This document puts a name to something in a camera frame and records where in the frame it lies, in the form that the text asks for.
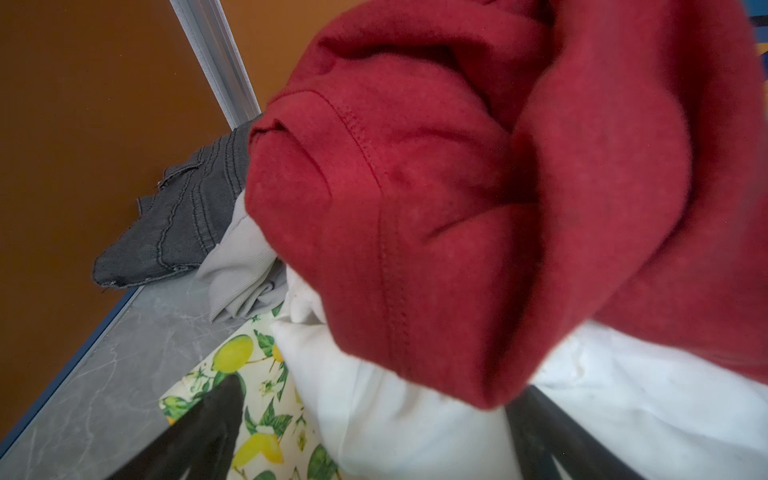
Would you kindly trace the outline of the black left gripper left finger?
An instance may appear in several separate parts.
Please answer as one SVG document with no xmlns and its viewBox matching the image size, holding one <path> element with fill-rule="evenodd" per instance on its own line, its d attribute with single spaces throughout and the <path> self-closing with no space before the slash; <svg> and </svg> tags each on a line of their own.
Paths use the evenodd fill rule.
<svg viewBox="0 0 768 480">
<path fill-rule="evenodd" d="M 110 478 L 224 479 L 242 422 L 244 393 L 229 375 Z"/>
</svg>

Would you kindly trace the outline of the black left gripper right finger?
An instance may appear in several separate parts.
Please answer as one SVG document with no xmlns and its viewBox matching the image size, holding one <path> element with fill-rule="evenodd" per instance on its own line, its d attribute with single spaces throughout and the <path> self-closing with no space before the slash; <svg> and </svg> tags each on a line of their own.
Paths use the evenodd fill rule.
<svg viewBox="0 0 768 480">
<path fill-rule="evenodd" d="M 533 385 L 505 412 L 524 479 L 641 477 Z"/>
</svg>

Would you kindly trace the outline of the white cloth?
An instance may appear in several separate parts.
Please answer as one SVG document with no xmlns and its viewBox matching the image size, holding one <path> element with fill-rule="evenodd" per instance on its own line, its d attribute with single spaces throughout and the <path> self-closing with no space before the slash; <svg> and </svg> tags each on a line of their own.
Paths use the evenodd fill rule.
<svg viewBox="0 0 768 480">
<path fill-rule="evenodd" d="M 484 411 L 343 353 L 319 295 L 287 275 L 272 331 L 331 458 L 367 479 L 516 479 L 502 409 Z M 691 354 L 594 322 L 533 384 L 647 479 L 763 479 L 767 388 Z"/>
</svg>

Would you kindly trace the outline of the dark red cloth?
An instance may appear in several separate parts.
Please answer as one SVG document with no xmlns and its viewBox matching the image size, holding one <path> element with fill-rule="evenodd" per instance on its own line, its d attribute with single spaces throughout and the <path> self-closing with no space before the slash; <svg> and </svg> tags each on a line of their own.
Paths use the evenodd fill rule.
<svg viewBox="0 0 768 480">
<path fill-rule="evenodd" d="M 587 319 L 765 382 L 763 81 L 738 1 L 368 1 L 246 209 L 341 350 L 479 408 Z"/>
</svg>

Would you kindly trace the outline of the lemon print cloth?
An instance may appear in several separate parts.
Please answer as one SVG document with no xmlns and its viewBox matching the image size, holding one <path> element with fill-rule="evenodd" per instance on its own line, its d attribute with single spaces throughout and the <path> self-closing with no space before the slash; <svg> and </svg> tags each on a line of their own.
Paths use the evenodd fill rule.
<svg viewBox="0 0 768 480">
<path fill-rule="evenodd" d="M 229 376 L 244 392 L 241 424 L 228 479 L 350 479 L 332 460 L 315 432 L 272 335 L 280 305 L 235 331 L 159 400 L 175 423 L 204 394 Z"/>
</svg>

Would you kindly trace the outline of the light grey cloth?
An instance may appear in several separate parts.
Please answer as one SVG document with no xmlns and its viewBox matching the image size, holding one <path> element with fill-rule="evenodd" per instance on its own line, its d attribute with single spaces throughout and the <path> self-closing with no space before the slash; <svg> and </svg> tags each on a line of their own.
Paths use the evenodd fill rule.
<svg viewBox="0 0 768 480">
<path fill-rule="evenodd" d="M 251 319 L 284 300 L 286 268 L 246 212 L 244 193 L 238 195 L 224 236 L 195 278 L 207 285 L 212 322 Z"/>
</svg>

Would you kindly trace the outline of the dark grey denim cloth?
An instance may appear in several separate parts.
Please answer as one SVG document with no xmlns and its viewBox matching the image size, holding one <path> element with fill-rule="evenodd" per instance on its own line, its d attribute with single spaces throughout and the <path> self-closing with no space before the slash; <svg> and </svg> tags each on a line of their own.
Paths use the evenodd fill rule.
<svg viewBox="0 0 768 480">
<path fill-rule="evenodd" d="M 132 288 L 197 269 L 221 241 L 249 165 L 247 121 L 167 168 L 138 199 L 138 219 L 95 260 L 103 288 Z"/>
</svg>

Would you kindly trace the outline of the silver aluminium corner post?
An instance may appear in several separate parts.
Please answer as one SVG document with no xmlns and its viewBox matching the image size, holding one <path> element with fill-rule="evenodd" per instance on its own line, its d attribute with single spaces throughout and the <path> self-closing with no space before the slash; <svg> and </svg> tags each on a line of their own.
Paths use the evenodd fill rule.
<svg viewBox="0 0 768 480">
<path fill-rule="evenodd" d="M 170 4 L 229 125 L 254 120 L 261 108 L 219 0 Z"/>
</svg>

